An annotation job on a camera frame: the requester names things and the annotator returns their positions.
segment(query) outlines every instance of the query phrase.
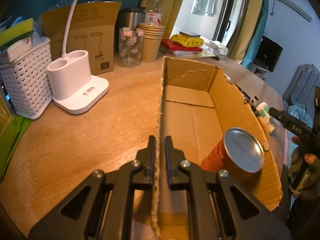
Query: green bag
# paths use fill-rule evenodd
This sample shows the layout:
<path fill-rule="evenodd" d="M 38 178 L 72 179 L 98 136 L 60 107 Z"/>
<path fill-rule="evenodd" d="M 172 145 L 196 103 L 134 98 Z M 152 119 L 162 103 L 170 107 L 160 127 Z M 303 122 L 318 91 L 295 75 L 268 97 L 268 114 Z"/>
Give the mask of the green bag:
<path fill-rule="evenodd" d="M 32 120 L 12 115 L 2 98 L 2 91 L 0 92 L 0 174 L 4 177 L 12 154 Z"/>

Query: red can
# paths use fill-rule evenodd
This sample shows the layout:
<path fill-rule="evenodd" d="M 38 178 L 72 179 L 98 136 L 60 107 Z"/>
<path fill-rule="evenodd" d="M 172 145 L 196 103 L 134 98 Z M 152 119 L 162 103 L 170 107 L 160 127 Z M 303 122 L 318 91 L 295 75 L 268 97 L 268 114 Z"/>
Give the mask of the red can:
<path fill-rule="evenodd" d="M 210 172 L 227 170 L 239 181 L 259 171 L 264 152 L 260 143 L 246 130 L 231 128 L 205 157 L 200 167 Z"/>

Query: television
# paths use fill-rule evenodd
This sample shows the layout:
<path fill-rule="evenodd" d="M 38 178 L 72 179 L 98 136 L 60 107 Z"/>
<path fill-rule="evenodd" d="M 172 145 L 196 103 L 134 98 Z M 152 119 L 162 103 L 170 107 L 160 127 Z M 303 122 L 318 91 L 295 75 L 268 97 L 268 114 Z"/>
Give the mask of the television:
<path fill-rule="evenodd" d="M 263 36 L 253 63 L 272 72 L 278 62 L 282 50 L 283 49 L 279 44 L 266 36 Z"/>

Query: white basket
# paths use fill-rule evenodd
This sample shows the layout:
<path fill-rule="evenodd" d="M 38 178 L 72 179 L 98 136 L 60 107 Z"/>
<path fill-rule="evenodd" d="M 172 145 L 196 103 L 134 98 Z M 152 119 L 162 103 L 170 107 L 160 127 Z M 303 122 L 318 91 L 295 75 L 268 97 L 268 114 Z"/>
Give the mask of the white basket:
<path fill-rule="evenodd" d="M 37 119 L 52 100 L 47 75 L 51 62 L 50 39 L 12 63 L 0 66 L 4 86 L 17 114 Z"/>

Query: plastic bottle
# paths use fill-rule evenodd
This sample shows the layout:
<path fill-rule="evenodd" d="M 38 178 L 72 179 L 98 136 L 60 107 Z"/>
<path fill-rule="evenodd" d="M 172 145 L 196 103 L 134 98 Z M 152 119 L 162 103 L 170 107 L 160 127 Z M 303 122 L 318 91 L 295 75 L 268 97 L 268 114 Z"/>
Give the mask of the plastic bottle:
<path fill-rule="evenodd" d="M 161 5 L 160 0 L 150 0 L 146 7 L 146 20 L 145 22 L 153 22 L 161 24 Z"/>

